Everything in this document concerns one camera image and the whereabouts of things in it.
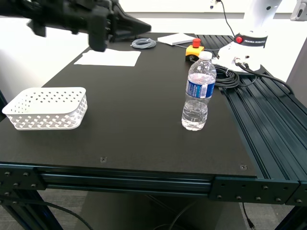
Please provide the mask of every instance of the paper sheet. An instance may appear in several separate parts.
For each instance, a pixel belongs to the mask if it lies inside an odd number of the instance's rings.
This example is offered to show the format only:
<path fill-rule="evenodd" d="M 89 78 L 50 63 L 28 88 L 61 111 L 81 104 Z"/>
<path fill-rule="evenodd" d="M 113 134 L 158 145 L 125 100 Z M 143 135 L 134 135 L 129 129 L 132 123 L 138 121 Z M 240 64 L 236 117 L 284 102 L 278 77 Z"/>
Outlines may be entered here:
<path fill-rule="evenodd" d="M 106 49 L 105 52 L 93 50 L 84 53 L 75 65 L 98 65 L 98 66 L 135 66 L 140 51 L 117 51 Z"/>

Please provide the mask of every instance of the blue bottle label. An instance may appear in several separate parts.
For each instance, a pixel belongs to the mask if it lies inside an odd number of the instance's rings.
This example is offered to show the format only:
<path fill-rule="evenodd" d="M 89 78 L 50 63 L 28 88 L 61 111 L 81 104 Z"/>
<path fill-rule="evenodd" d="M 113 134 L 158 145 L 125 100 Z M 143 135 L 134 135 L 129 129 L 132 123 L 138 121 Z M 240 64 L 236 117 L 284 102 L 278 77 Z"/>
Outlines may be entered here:
<path fill-rule="evenodd" d="M 212 96 L 214 84 L 198 85 L 188 80 L 186 92 L 188 95 L 197 98 L 208 98 Z"/>

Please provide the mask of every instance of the bottle cap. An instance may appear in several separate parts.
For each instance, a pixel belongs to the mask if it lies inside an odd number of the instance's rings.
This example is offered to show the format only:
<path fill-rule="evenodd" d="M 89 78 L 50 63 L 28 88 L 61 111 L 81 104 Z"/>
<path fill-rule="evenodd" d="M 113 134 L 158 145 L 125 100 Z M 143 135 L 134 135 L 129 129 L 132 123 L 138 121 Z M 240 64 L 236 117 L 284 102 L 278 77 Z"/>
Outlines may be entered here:
<path fill-rule="evenodd" d="M 199 38 L 193 39 L 193 48 L 198 48 L 201 46 L 201 40 Z"/>
<path fill-rule="evenodd" d="M 208 51 L 201 51 L 199 58 L 202 60 L 211 60 L 212 59 L 212 53 Z"/>

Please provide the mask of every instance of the red button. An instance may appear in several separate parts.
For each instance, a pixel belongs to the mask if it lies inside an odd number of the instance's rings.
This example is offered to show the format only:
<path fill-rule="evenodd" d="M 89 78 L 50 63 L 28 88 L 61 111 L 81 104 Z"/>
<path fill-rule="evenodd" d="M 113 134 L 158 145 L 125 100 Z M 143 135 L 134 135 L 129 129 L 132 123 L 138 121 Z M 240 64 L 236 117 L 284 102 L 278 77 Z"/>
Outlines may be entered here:
<path fill-rule="evenodd" d="M 193 48 L 198 48 L 201 46 L 201 40 L 199 38 L 193 39 Z"/>
<path fill-rule="evenodd" d="M 243 42 L 243 38 L 242 37 L 236 37 L 236 42 L 242 43 Z"/>

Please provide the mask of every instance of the white wall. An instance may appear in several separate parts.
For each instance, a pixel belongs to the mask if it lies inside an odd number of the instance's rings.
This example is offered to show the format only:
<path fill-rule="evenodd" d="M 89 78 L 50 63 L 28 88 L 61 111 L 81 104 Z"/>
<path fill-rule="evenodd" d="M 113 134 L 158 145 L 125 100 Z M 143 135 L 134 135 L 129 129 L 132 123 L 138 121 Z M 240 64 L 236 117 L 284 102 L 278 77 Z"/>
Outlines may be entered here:
<path fill-rule="evenodd" d="M 152 32 L 230 35 L 224 19 L 140 19 L 152 25 Z M 8 101 L 26 88 L 44 85 L 88 46 L 86 34 L 48 28 L 47 38 L 35 36 L 26 26 L 27 21 L 0 18 L 0 90 Z M 229 23 L 235 33 L 239 32 L 241 19 L 229 19 Z M 275 77 L 284 81 L 288 78 L 307 37 L 306 25 L 273 20 L 262 64 Z"/>
<path fill-rule="evenodd" d="M 126 12 L 223 12 L 215 0 L 120 0 Z M 224 0 L 228 13 L 245 13 L 251 0 Z M 296 0 L 283 0 L 278 13 L 292 13 Z"/>
<path fill-rule="evenodd" d="M 87 34 L 48 28 L 35 36 L 28 19 L 0 18 L 0 90 L 7 101 L 41 87 L 88 47 Z"/>

